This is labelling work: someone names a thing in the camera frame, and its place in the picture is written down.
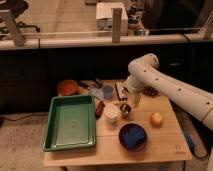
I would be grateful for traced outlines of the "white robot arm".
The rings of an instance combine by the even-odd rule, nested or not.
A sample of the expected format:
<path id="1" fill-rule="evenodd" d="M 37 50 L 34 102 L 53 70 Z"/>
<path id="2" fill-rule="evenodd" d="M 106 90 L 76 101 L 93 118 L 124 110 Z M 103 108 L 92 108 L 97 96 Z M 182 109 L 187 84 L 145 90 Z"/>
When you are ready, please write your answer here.
<path id="1" fill-rule="evenodd" d="M 159 59 L 152 53 L 132 60 L 125 81 L 127 89 L 139 92 L 151 86 L 213 131 L 213 93 L 167 76 L 157 70 L 158 66 Z"/>

